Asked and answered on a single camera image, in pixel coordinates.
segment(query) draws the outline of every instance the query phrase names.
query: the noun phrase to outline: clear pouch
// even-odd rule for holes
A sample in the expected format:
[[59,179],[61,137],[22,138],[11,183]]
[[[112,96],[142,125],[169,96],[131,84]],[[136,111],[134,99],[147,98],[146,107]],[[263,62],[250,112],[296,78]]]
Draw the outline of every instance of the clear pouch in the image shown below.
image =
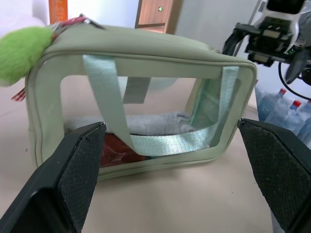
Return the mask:
[[[67,76],[71,81],[64,80],[67,93],[63,95],[60,85]],[[128,99],[123,104],[128,77],[152,77],[143,103],[141,99],[128,103]],[[76,85],[80,78],[83,81]],[[253,63],[218,54],[198,41],[126,28],[74,25],[59,35],[26,77],[35,164],[41,165],[52,155],[64,136],[64,121],[101,115],[109,132],[124,143],[116,148],[126,145],[139,158],[104,161],[100,179],[214,160],[228,147],[255,81]],[[190,132],[137,135],[127,124],[128,116],[175,112],[187,116],[182,122],[192,127]],[[108,140],[116,141],[114,136]]]

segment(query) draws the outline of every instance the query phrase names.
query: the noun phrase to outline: fuzzy green pom pom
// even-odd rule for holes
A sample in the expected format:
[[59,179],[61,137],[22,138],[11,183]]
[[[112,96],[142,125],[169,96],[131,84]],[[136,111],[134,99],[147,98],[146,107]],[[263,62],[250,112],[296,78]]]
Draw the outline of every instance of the fuzzy green pom pom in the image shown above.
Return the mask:
[[0,39],[0,85],[12,85],[24,77],[51,44],[49,27],[29,27]]

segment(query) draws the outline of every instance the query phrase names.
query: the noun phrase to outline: clear plastic panel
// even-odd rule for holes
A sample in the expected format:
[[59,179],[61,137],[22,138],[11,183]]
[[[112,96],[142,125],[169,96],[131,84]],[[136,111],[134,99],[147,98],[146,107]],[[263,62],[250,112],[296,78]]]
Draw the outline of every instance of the clear plastic panel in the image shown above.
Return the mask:
[[[118,79],[121,95],[124,97],[128,78],[118,77]],[[140,135],[139,132],[147,132],[148,135],[164,136],[172,135],[172,132],[179,134],[176,128],[172,129],[176,126],[180,133],[188,133],[216,124],[219,119],[221,79],[202,80],[196,96],[196,103],[199,102],[196,118],[192,118],[191,113],[186,113],[185,109],[195,81],[196,79],[192,78],[151,78],[143,103],[124,104],[130,132],[136,135]],[[230,105],[239,87],[240,83],[237,81]],[[65,133],[103,120],[86,76],[66,77],[61,83],[61,97]],[[218,144],[224,122],[219,123],[210,147]],[[156,158],[158,157],[136,154],[108,131],[105,136],[101,167]]]

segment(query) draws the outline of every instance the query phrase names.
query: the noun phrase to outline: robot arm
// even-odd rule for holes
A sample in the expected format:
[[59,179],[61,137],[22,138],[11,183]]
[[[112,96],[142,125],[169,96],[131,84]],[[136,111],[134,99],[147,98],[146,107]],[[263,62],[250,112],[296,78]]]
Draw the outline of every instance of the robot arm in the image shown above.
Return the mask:
[[311,25],[311,9],[306,9],[307,3],[306,0],[269,0],[255,25],[236,25],[225,43],[223,54],[232,56],[236,45],[248,35],[245,52],[249,54],[249,60],[267,67],[274,61],[288,63],[285,85],[296,78],[311,84],[311,38],[306,38],[308,31],[305,30]]

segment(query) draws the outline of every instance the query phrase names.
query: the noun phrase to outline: sage green bag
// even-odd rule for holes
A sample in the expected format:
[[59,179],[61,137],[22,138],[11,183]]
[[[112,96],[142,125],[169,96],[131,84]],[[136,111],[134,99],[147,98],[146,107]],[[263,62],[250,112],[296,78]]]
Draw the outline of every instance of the sage green bag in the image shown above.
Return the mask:
[[[84,23],[68,27],[26,78],[30,139],[37,166],[64,137],[60,83],[73,74],[88,75],[110,131],[137,154],[156,158],[101,168],[99,179],[108,179],[221,156],[247,105],[257,70],[248,60],[219,54],[204,43],[175,35],[111,26],[103,30]],[[149,77],[195,78],[183,111],[191,116],[188,124],[196,131],[131,135],[118,76],[141,77],[142,83]]]

